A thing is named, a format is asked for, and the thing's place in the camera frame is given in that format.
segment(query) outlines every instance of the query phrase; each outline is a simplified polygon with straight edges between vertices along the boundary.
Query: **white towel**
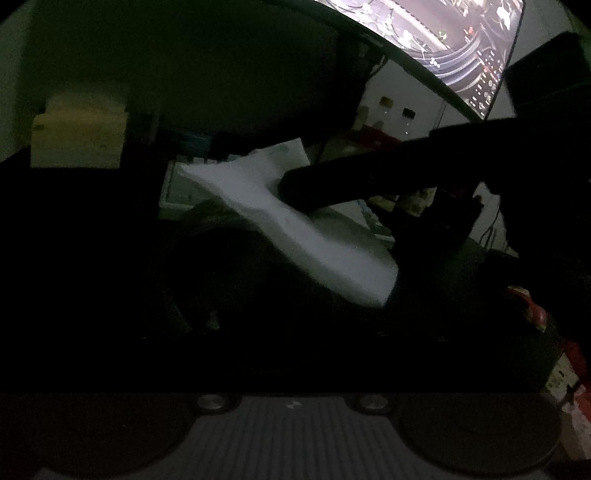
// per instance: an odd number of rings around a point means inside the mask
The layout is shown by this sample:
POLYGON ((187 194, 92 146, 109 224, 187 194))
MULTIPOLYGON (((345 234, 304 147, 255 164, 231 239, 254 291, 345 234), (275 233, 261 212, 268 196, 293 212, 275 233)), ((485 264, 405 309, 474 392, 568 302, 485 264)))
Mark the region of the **white towel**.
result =
POLYGON ((295 265, 344 298, 383 306, 398 268, 372 233, 337 208, 304 215, 279 200, 284 173, 310 162, 299 139, 217 165, 182 165, 180 173, 252 222, 295 265))

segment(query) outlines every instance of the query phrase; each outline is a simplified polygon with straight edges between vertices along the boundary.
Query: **round pad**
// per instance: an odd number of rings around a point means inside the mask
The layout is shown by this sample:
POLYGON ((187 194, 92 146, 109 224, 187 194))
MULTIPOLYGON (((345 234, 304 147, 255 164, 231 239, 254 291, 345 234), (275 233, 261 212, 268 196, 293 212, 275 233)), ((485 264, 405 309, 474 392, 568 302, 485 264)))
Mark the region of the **round pad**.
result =
POLYGON ((43 465, 98 478, 160 460, 193 420, 185 395, 51 394, 30 398, 22 428, 43 465))
POLYGON ((401 434, 443 468, 475 475, 515 475, 548 458, 560 416, 538 395, 422 395, 400 419, 401 434))

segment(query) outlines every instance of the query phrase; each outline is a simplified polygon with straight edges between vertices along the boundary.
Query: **red object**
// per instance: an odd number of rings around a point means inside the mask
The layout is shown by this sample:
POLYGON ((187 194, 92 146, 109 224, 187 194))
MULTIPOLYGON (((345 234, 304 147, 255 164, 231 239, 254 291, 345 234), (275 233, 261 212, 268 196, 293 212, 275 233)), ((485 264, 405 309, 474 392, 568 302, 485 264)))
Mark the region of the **red object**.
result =
POLYGON ((586 394, 591 395, 591 381, 589 379, 589 370, 587 368, 587 362, 581 352, 581 347, 576 342, 568 340, 564 347, 564 353, 566 358, 569 359, 570 365, 573 367, 574 373, 579 377, 581 383, 587 390, 586 394))
POLYGON ((577 406, 585 418, 591 421, 591 392, 586 391, 575 397, 577 406))
POLYGON ((381 130, 364 125, 361 130, 350 130, 346 137, 364 147, 374 150, 391 151, 402 142, 398 138, 390 137, 381 130))
POLYGON ((531 299, 530 292, 522 287, 509 287, 509 291, 527 302, 525 319, 543 332, 548 325, 548 314, 531 299))

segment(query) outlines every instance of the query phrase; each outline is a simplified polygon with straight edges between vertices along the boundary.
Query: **white wall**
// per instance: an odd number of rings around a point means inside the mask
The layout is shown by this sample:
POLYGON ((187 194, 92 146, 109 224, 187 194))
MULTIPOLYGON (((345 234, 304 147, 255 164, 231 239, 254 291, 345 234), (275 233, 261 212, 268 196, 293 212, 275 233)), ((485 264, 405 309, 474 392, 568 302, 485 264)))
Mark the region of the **white wall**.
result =
POLYGON ((35 0, 29 0, 0 25, 0 161, 17 151, 14 115, 22 51, 35 0))

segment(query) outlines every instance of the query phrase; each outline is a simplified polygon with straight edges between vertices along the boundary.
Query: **monitor screen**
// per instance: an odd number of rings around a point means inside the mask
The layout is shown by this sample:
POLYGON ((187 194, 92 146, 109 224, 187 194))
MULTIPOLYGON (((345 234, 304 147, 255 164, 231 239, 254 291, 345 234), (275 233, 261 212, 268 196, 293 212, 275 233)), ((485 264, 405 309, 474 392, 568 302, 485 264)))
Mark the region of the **monitor screen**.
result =
POLYGON ((404 50, 486 118, 523 0, 316 0, 404 50))

